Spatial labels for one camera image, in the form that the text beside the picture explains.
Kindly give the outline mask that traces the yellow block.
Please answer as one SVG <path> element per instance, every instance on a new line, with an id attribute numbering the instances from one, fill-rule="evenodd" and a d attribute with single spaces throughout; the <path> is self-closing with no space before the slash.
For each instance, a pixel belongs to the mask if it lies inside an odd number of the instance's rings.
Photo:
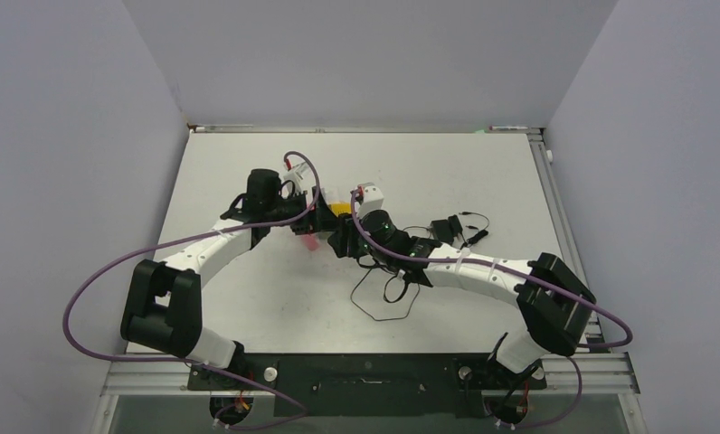
<path id="1" fill-rule="evenodd" d="M 330 203 L 328 208 L 336 217 L 340 217 L 343 214 L 350 214 L 352 212 L 350 203 Z"/>

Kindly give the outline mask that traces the pink triangular power strip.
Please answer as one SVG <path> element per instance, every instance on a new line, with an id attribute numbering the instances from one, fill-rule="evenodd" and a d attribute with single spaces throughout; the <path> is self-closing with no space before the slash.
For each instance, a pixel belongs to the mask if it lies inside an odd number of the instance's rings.
<path id="1" fill-rule="evenodd" d="M 302 235 L 301 240 L 308 251 L 315 251 L 320 247 L 319 240 L 315 234 Z"/>

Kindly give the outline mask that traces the white charger block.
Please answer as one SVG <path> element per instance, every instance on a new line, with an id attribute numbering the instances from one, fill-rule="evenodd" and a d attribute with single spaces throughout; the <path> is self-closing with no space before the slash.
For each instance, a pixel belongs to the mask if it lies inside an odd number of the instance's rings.
<path id="1" fill-rule="evenodd" d="M 345 202 L 344 195 L 337 187 L 323 187 L 322 196 L 328 205 L 335 205 Z"/>

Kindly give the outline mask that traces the black power adapter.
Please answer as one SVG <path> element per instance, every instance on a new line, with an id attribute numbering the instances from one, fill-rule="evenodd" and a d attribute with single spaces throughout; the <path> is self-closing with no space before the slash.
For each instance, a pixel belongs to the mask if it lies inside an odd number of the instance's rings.
<path id="1" fill-rule="evenodd" d="M 431 221 L 431 235 L 433 239 L 449 245 L 455 240 L 454 231 L 447 219 Z"/>

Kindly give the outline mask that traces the black TP-Link adapter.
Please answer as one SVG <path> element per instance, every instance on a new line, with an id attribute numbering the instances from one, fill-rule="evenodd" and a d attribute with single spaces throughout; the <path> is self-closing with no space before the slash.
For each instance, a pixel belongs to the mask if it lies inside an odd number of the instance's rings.
<path id="1" fill-rule="evenodd" d="M 459 216 L 457 214 L 453 214 L 447 218 L 447 221 L 449 223 L 450 231 L 453 235 L 453 238 L 458 238 L 463 233 L 463 227 Z"/>

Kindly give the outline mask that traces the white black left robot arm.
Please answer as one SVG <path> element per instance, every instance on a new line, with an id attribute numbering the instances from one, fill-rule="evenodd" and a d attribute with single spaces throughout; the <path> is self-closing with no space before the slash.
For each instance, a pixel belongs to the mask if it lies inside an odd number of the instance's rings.
<path id="1" fill-rule="evenodd" d="M 120 324 L 121 336 L 177 358 L 211 366 L 211 377 L 224 389 L 244 381 L 242 344 L 203 324 L 202 290 L 233 259 L 255 248 L 273 223 L 287 222 L 296 234 L 329 208 L 316 187 L 308 204 L 301 187 L 305 163 L 284 175 L 257 168 L 240 193 L 214 223 L 208 237 L 184 246 L 160 261 L 144 259 L 134 268 Z"/>

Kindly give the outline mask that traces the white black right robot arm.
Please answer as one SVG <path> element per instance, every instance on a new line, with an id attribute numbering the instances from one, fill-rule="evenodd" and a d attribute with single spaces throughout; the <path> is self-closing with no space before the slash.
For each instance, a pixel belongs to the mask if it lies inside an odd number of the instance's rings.
<path id="1" fill-rule="evenodd" d="M 384 210 L 359 222 L 338 216 L 328 243 L 339 258 L 369 256 L 406 284 L 457 288 L 517 310 L 523 324 L 501 338 L 488 361 L 489 379 L 500 387 L 518 381 L 546 354 L 571 356 L 579 347 L 596 298 L 557 256 L 495 259 L 398 229 Z"/>

